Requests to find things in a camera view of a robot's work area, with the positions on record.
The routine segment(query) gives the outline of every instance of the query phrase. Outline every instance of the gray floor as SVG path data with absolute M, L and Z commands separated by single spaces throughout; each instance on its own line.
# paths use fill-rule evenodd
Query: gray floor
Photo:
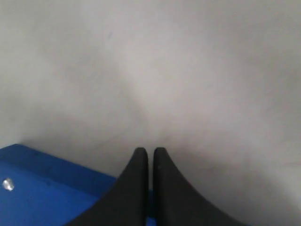
M 137 146 L 256 226 L 301 225 L 301 3 L 1 0 L 0 146 L 117 176 Z

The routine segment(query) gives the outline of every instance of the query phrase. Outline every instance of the white floor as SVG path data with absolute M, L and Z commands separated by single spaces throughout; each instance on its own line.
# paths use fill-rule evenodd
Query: white floor
M 301 3 L 1 0 L 0 146 L 117 176 L 170 154 L 254 226 L 301 225 Z

